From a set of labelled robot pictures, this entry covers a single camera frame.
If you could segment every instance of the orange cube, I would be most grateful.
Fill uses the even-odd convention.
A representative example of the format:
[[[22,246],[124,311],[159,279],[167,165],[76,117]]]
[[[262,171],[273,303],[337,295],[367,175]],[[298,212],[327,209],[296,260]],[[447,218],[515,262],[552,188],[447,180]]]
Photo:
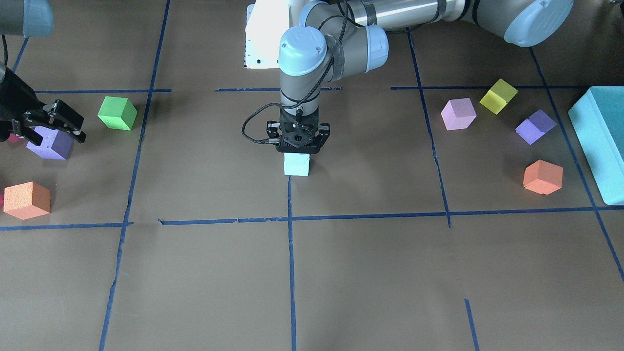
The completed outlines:
[[[561,189],[563,167],[539,160],[524,171],[524,187],[538,194],[548,195]]]
[[[4,189],[4,212],[21,220],[49,214],[50,191],[35,182]]]

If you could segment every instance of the robotic arm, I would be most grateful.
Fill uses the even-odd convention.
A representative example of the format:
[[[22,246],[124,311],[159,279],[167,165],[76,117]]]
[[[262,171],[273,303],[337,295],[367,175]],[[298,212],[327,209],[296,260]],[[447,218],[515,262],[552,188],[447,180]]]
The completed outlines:
[[[252,114],[243,135],[279,152],[315,154],[330,135],[319,124],[318,98],[323,82],[368,72],[388,58],[386,32],[410,31],[440,20],[474,23],[521,47],[536,45],[563,24],[573,0],[314,0],[301,10],[299,26],[280,42],[281,104]],[[247,122],[270,106],[280,121],[268,121],[268,139],[245,134]]]
[[[49,36],[54,28],[47,0],[0,2],[0,34]],[[35,92],[13,71],[0,63],[0,142],[10,133],[39,146],[42,137],[33,127],[43,126],[70,134],[77,142],[87,137],[81,131],[84,118],[61,100],[51,105],[39,101]]]

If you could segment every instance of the large rectangular box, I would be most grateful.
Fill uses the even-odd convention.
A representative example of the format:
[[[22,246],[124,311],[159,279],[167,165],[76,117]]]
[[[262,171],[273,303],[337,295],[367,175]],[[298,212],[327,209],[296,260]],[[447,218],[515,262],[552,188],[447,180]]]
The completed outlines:
[[[591,87],[570,120],[607,205],[624,205],[624,87]]]

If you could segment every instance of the yellow cube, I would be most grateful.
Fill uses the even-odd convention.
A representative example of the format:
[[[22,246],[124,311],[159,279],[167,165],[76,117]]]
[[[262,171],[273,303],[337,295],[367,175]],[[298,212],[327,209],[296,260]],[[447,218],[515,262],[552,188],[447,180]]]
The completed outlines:
[[[481,104],[494,114],[499,114],[516,94],[518,94],[516,88],[502,79],[499,79],[499,81],[487,91],[483,99],[481,99]]]

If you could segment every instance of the block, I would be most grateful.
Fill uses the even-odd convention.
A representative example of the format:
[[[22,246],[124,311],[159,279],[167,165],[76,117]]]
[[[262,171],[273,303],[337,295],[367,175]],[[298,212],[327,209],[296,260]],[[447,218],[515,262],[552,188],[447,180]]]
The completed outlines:
[[[21,142],[23,139],[18,137],[17,135],[11,133],[11,135],[9,136],[9,142],[11,142],[12,144],[15,144],[17,142]]]
[[[40,146],[28,142],[27,149],[42,159],[66,160],[69,157],[69,152],[74,145],[74,140],[69,134],[46,127],[36,127],[35,132],[43,137],[43,141]]]
[[[310,154],[284,153],[284,175],[307,177],[310,173]]]
[[[442,110],[447,131],[466,129],[477,118],[470,98],[450,100]]]
[[[137,110],[125,97],[106,96],[97,117],[100,117],[108,128],[129,131],[134,125]]]
[[[524,171],[524,187],[538,194],[548,195],[561,189],[563,167],[539,160]]]
[[[515,132],[529,145],[533,145],[537,139],[543,137],[549,130],[553,129],[557,123],[553,121],[546,112],[538,110],[529,118],[525,119]]]
[[[4,189],[4,212],[26,220],[50,213],[50,191],[35,182]]]
[[[624,205],[624,87],[591,87],[568,115],[602,200]]]
[[[502,79],[499,79],[499,81],[487,91],[480,103],[494,114],[499,114],[516,94],[518,94],[516,88]]]

